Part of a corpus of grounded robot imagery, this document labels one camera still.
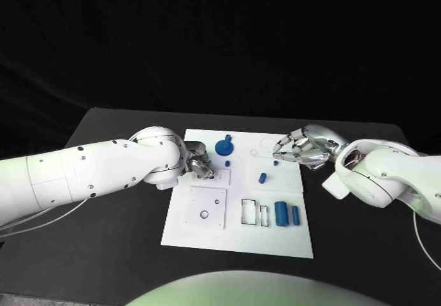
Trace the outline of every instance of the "white cable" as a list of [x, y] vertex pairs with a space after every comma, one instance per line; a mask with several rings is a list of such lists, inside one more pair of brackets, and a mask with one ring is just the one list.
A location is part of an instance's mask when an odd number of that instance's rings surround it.
[[2, 231], [7, 228], [11, 228], [13, 226], [27, 222], [28, 220], [31, 220], [33, 218], [38, 217], [41, 214], [47, 213], [53, 208], [44, 209], [41, 212], [38, 212], [37, 214], [31, 215], [27, 219], [23, 219], [8, 225], [5, 225], [2, 228], [0, 228], [0, 231]]
[[21, 231], [14, 231], [13, 233], [4, 234], [4, 235], [0, 236], [0, 238], [4, 238], [4, 237], [7, 237], [7, 236], [15, 235], [15, 234], [20, 234], [20, 233], [23, 233], [23, 232], [25, 232], [25, 231], [31, 231], [31, 230], [34, 230], [34, 229], [37, 229], [37, 228], [41, 228], [43, 226], [51, 224], [54, 221], [59, 221], [70, 212], [73, 212], [73, 210], [86, 202], [86, 200], [87, 200], [87, 199], [85, 199], [85, 200], [83, 200], [83, 201], [69, 210], [69, 212], [66, 212], [66, 214], [63, 214], [60, 217], [57, 217], [56, 219], [53, 219], [53, 220], [49, 221], [47, 223], [44, 223], [44, 224], [41, 224], [41, 225], [38, 225], [38, 226], [34, 226], [33, 228], [23, 229]]
[[416, 228], [416, 213], [413, 211], [413, 227], [415, 227], [415, 234], [416, 234], [416, 239], [420, 245], [420, 248], [426, 254], [426, 257], [429, 258], [430, 262], [433, 263], [433, 265], [436, 266], [436, 268], [441, 270], [441, 267], [438, 266], [438, 264], [435, 263], [433, 259], [429, 257], [429, 253], [425, 251], [425, 247], [422, 245], [420, 239], [419, 239], [419, 234], [417, 234], [417, 228]]

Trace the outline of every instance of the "table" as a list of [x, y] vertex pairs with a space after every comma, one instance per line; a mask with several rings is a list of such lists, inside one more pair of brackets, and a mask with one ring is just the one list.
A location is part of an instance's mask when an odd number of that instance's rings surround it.
[[[93, 108], [67, 147], [128, 139], [148, 126], [165, 126], [183, 136], [185, 128], [286, 133], [308, 123], [322, 124], [348, 140], [406, 143], [390, 124]], [[141, 183], [90, 199], [54, 224], [8, 238], [0, 250], [0, 292], [122, 305], [181, 277], [256, 270], [319, 280], [392, 305], [439, 304], [441, 273], [419, 248], [409, 208], [397, 201], [374, 208], [353, 195], [335, 200], [319, 186], [331, 171], [331, 164], [317, 172], [301, 167], [314, 259], [161, 246], [171, 190]], [[30, 225], [53, 219], [74, 205], [59, 207]], [[417, 225], [426, 250], [441, 262], [441, 226], [420, 218]]]

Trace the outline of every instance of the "white platform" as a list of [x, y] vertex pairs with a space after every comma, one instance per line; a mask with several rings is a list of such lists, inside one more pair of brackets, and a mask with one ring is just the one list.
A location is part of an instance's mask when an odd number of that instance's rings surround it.
[[[214, 152], [214, 145], [224, 139], [226, 134], [232, 135], [234, 150], [229, 156], [220, 156]], [[276, 166], [272, 164], [272, 147], [282, 136], [185, 130], [184, 140], [197, 140], [206, 144], [211, 169], [229, 171], [217, 171], [217, 175], [221, 173], [221, 178], [216, 177], [213, 180], [197, 179], [193, 173], [178, 177], [178, 185], [171, 194], [161, 245], [312, 258], [298, 163], [279, 161]], [[229, 167], [224, 166], [224, 161], [230, 162]], [[262, 172], [266, 173], [268, 178], [265, 183], [259, 184]], [[201, 196], [206, 198], [194, 204], [191, 194], [194, 190], [200, 192], [203, 188], [206, 190], [201, 191]], [[226, 198], [221, 224], [219, 222], [221, 198], [214, 198], [223, 191], [226, 191]], [[220, 207], [210, 206], [213, 199], [219, 200]], [[240, 222], [242, 199], [256, 201], [255, 226]], [[288, 204], [289, 226], [286, 227], [275, 226], [273, 202], [276, 201]], [[259, 226], [260, 205], [268, 207], [268, 227]], [[298, 206], [299, 226], [292, 225], [289, 207], [294, 205]], [[209, 217], [203, 220], [201, 210], [209, 212]]]

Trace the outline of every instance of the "blue cylinder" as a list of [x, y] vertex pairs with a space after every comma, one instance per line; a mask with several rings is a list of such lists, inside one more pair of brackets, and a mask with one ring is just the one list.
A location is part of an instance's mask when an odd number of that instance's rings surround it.
[[260, 183], [260, 184], [265, 183], [265, 179], [266, 179], [266, 173], [263, 172], [263, 173], [259, 175], [259, 183]]
[[294, 225], [299, 225], [299, 219], [298, 219], [298, 207], [292, 206], [291, 207], [292, 210], [292, 223]]
[[275, 225], [276, 226], [288, 226], [288, 207], [286, 202], [275, 202], [273, 203], [273, 211], [275, 211]]
[[224, 140], [219, 140], [214, 145], [214, 151], [220, 156], [230, 155], [232, 150], [234, 149], [232, 145], [232, 136], [226, 135]]

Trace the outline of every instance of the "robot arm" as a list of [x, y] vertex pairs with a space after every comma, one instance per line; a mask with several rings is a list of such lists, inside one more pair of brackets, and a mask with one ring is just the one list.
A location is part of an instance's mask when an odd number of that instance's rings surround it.
[[[292, 153], [278, 152], [291, 141]], [[383, 140], [348, 143], [314, 124], [291, 132], [273, 151], [275, 159], [298, 162], [311, 170], [327, 160], [335, 163], [335, 172], [322, 187], [337, 199], [353, 193], [376, 207], [397, 199], [425, 219], [441, 224], [441, 156], [420, 156], [407, 146]]]
[[187, 145], [162, 127], [144, 129], [128, 140], [0, 161], [0, 225], [63, 204], [132, 187], [139, 181], [167, 189], [194, 171], [213, 175], [204, 144]]

